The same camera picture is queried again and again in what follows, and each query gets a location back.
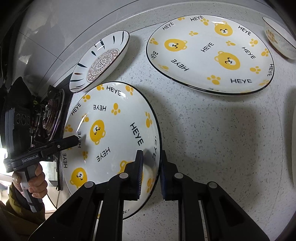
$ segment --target bowl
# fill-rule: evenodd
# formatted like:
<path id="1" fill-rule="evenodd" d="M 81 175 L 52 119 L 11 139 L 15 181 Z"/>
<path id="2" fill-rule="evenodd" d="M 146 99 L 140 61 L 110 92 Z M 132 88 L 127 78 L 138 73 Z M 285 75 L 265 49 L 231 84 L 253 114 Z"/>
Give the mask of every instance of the bowl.
<path id="1" fill-rule="evenodd" d="M 296 59 L 295 39 L 275 21 L 263 17 L 265 23 L 265 35 L 270 43 L 285 57 Z"/>

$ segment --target white bowl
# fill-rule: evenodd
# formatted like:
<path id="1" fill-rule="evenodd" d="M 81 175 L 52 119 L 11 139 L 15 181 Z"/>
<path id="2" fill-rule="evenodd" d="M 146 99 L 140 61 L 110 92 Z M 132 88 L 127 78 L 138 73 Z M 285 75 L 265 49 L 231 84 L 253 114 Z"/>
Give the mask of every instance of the white bowl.
<path id="1" fill-rule="evenodd" d="M 140 210 L 157 182 L 161 134 L 156 115 L 143 94 L 122 82 L 107 82 L 86 93 L 67 121 L 64 137 L 76 135 L 78 146 L 62 151 L 65 182 L 73 194 L 86 181 L 103 183 L 124 171 L 143 150 L 138 201 L 125 201 L 123 218 Z"/>
<path id="2" fill-rule="evenodd" d="M 126 54 L 129 33 L 117 31 L 99 40 L 81 58 L 71 76 L 72 92 L 88 91 L 106 79 Z"/>
<path id="3" fill-rule="evenodd" d="M 295 39 L 275 21 L 263 17 L 265 22 L 265 35 L 271 44 L 285 57 L 296 59 Z"/>

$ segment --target terrazzo countertop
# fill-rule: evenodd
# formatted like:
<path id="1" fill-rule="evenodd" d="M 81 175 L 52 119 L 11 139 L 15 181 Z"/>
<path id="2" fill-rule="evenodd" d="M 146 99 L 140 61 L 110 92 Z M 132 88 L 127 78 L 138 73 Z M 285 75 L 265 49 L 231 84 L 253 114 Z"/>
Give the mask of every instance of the terrazzo countertop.
<path id="1" fill-rule="evenodd" d="M 272 54 L 274 78 L 258 93 L 214 96 L 160 74 L 145 48 L 161 23 L 130 33 L 126 56 L 104 82 L 140 90 L 156 113 L 168 160 L 194 181 L 217 182 L 275 240 L 296 209 L 290 163 L 296 64 L 270 46 L 263 23 L 231 19 L 258 35 Z M 70 109 L 84 94 L 74 94 Z M 68 197 L 65 186 L 58 206 Z M 123 222 L 123 240 L 178 240 L 178 204 L 163 201 L 160 182 L 148 203 Z"/>

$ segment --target yellow bear face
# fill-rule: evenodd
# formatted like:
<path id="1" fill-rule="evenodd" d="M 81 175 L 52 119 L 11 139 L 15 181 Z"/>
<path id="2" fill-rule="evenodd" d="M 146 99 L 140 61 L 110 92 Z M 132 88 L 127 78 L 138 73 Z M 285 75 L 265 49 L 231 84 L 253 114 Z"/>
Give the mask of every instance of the yellow bear face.
<path id="1" fill-rule="evenodd" d="M 233 31 L 227 22 L 222 21 L 221 23 L 215 23 L 215 32 L 222 36 L 230 36 Z"/>
<path id="2" fill-rule="evenodd" d="M 239 59 L 231 53 L 219 51 L 218 56 L 215 57 L 215 60 L 226 69 L 236 70 L 240 67 Z"/>
<path id="3" fill-rule="evenodd" d="M 125 167 L 126 167 L 126 164 L 127 163 L 130 163 L 131 161 L 125 161 L 125 160 L 123 160 L 121 163 L 120 163 L 120 171 L 117 173 L 117 174 L 120 174 L 120 173 L 122 173 L 122 172 L 124 172 L 124 169 L 125 169 Z"/>
<path id="4" fill-rule="evenodd" d="M 169 39 L 165 41 L 165 48 L 169 51 L 180 51 L 182 49 L 187 49 L 187 41 L 186 40 L 179 40 L 179 39 Z"/>
<path id="5" fill-rule="evenodd" d="M 90 130 L 89 136 L 91 140 L 98 145 L 100 143 L 100 139 L 103 138 L 106 134 L 105 125 L 102 120 L 96 120 Z"/>
<path id="6" fill-rule="evenodd" d="M 84 183 L 87 182 L 87 175 L 82 167 L 76 168 L 71 176 L 70 183 L 80 188 Z"/>

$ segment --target bear pattern plate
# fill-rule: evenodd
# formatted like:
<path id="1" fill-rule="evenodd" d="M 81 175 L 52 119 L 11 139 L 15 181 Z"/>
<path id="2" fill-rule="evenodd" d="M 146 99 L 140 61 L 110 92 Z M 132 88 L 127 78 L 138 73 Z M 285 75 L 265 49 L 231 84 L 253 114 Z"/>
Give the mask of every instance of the bear pattern plate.
<path id="1" fill-rule="evenodd" d="M 92 89 L 107 78 L 126 54 L 129 33 L 117 31 L 95 43 L 77 63 L 70 79 L 72 92 Z"/>
<path id="2" fill-rule="evenodd" d="M 255 93 L 274 75 L 272 56 L 258 36 L 237 22 L 209 15 L 163 24 L 148 40 L 146 54 L 166 77 L 206 93 Z"/>
<path id="3" fill-rule="evenodd" d="M 138 201 L 125 201 L 123 217 L 135 214 L 150 197 L 158 178 L 161 134 L 146 98 L 122 82 L 101 84 L 86 93 L 71 111 L 64 138 L 79 144 L 62 151 L 62 170 L 71 194 L 85 182 L 103 183 L 124 171 L 143 150 L 144 166 Z"/>

